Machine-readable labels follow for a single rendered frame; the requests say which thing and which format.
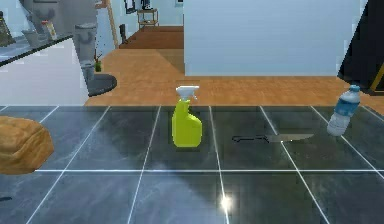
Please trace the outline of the yellow-green spray bottle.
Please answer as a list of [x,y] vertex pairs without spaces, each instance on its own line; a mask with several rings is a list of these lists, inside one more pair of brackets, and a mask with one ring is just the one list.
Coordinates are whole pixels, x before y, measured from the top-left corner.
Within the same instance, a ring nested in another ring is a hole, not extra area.
[[202,138],[202,122],[190,113],[190,98],[195,98],[198,86],[179,86],[176,88],[180,99],[172,115],[172,139],[178,148],[197,147]]

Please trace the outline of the clear blue-label water bottle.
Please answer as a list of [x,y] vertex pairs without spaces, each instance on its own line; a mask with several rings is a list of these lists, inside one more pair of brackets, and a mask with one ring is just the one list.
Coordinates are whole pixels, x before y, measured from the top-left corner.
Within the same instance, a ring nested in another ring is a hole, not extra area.
[[358,85],[351,85],[346,92],[340,95],[327,125],[327,132],[330,135],[338,137],[345,133],[351,117],[360,104],[359,92]]

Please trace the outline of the orange-capped bottle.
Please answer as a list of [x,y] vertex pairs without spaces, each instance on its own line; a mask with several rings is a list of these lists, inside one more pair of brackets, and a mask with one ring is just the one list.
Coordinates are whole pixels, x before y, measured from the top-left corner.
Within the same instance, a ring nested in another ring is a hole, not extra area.
[[49,21],[49,20],[43,20],[41,22],[41,24],[47,28],[47,31],[48,31],[48,33],[50,35],[50,38],[52,40],[56,40],[57,39],[57,34],[56,34],[56,31],[55,31],[53,23],[51,21]]

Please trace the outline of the wooden shelf table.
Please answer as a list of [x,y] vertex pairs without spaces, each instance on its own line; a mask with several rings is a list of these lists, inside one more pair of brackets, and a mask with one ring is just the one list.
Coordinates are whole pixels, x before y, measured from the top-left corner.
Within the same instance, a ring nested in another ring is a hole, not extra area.
[[151,10],[138,10],[137,19],[139,28],[142,29],[146,26],[158,26],[159,14],[156,8]]

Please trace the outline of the grey round-base stool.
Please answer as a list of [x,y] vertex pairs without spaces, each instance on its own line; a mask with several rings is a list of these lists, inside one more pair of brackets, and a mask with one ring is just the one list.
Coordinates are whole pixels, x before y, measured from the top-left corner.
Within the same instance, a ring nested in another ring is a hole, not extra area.
[[113,90],[117,79],[110,74],[96,74],[95,41],[97,25],[95,23],[77,24],[74,31],[74,44],[80,62],[88,96],[98,96]]

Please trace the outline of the wooden leaning pole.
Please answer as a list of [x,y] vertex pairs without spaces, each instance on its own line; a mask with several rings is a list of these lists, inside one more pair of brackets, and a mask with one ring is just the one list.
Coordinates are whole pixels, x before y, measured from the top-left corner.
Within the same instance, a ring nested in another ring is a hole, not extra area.
[[113,44],[114,44],[114,48],[117,49],[119,47],[119,43],[118,43],[117,34],[116,34],[116,27],[115,27],[115,22],[114,22],[114,17],[113,17],[113,10],[111,7],[111,0],[97,0],[95,8],[96,9],[106,8],[107,9],[109,24],[110,24],[110,28],[111,28],[111,34],[112,34],[112,38],[113,38]]

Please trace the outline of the brown bread loaf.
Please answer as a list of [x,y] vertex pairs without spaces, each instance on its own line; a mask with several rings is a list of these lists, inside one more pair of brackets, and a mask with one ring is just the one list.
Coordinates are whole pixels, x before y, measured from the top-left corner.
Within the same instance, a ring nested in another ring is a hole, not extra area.
[[32,173],[53,152],[50,132],[42,124],[31,119],[0,116],[0,174]]

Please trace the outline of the black cabinet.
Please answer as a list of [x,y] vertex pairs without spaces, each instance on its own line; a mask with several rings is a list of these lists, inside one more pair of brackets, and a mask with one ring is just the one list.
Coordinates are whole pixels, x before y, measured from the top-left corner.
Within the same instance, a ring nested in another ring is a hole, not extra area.
[[384,96],[384,0],[368,0],[338,77],[369,95]]

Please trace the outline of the black-handled kitchen knife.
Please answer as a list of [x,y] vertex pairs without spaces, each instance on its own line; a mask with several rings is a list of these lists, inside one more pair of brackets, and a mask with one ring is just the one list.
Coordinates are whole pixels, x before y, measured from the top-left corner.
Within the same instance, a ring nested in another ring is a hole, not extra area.
[[277,134],[277,135],[254,135],[254,136],[233,136],[235,142],[265,140],[267,143],[272,142],[290,142],[311,138],[312,134]]

